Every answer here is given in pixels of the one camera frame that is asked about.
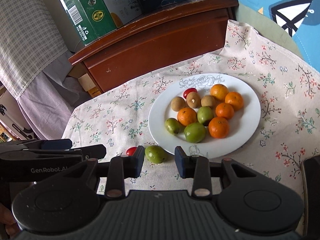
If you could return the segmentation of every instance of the red cherry tomato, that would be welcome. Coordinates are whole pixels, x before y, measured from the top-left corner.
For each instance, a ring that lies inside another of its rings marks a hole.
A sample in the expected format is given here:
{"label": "red cherry tomato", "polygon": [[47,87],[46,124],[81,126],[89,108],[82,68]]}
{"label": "red cherry tomato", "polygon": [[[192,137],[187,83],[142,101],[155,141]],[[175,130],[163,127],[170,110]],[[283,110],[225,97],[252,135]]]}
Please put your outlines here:
{"label": "red cherry tomato", "polygon": [[127,154],[128,156],[132,156],[134,154],[134,152],[136,151],[137,147],[131,147],[129,149],[126,150],[125,154]]}
{"label": "red cherry tomato", "polygon": [[187,95],[188,95],[190,92],[196,92],[196,93],[198,93],[198,91],[197,91],[195,88],[188,88],[186,91],[183,92],[183,97],[184,97],[185,99],[187,99]]}

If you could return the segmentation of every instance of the barcode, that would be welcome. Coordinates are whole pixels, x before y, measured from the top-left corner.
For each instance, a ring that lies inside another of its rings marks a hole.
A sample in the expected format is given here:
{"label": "barcode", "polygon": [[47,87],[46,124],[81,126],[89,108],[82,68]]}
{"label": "barcode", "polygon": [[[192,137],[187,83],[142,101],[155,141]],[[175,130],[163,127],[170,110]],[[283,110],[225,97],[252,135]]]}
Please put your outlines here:
{"label": "barcode", "polygon": [[77,9],[77,7],[74,5],[74,6],[72,6],[69,10],[68,10],[68,12],[69,12],[69,15],[70,15],[70,17],[71,17],[71,19],[72,19],[72,21],[73,21],[73,23],[75,24],[75,25],[77,25],[77,24],[79,24],[80,22],[82,22],[82,17],[81,17],[81,15],[80,15],[80,13],[79,13],[79,11],[78,11],[78,9]]}

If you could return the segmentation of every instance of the human hand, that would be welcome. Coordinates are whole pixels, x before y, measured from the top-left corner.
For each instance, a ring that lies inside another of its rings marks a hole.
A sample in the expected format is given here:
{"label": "human hand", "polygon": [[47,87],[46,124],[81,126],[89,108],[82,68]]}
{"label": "human hand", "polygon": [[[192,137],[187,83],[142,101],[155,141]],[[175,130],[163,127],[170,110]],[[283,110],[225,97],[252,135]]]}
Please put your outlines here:
{"label": "human hand", "polygon": [[16,220],[14,219],[12,212],[1,203],[0,203],[0,223],[5,225],[5,231],[10,236],[10,238],[14,237],[18,232],[20,232],[20,228]]}

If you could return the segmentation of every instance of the white plate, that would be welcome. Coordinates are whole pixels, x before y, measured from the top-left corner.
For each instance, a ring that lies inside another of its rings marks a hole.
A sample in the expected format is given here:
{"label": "white plate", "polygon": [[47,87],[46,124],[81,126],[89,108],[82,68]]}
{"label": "white plate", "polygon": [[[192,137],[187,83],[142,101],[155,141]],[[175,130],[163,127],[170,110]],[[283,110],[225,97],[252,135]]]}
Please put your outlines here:
{"label": "white plate", "polygon": [[[175,136],[165,129],[165,120],[170,117],[177,118],[177,112],[170,107],[174,97],[183,97],[186,89],[195,87],[202,98],[204,95],[210,95],[210,88],[219,83],[227,86],[229,91],[239,92],[244,99],[244,108],[235,112],[229,121],[230,133],[226,138],[214,139],[207,130],[206,138],[194,144],[187,142],[183,133]],[[153,139],[167,152],[174,154],[175,147],[181,146],[187,155],[202,155],[211,159],[231,153],[249,140],[258,127],[260,115],[259,99],[249,85],[232,76],[210,73],[181,79],[163,91],[153,103],[148,125]]]}

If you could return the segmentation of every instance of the ribbed black surface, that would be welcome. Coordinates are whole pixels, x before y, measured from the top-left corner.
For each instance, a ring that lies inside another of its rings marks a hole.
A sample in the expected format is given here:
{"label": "ribbed black surface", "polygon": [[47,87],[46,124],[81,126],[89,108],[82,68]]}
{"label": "ribbed black surface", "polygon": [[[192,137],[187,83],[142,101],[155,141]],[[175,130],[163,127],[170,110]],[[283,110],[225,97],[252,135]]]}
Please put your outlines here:
{"label": "ribbed black surface", "polygon": [[22,232],[17,240],[296,240],[293,232],[281,236],[252,236],[224,223],[213,206],[191,199],[187,191],[131,191],[120,201],[108,202],[98,217],[78,231],[61,236]]}

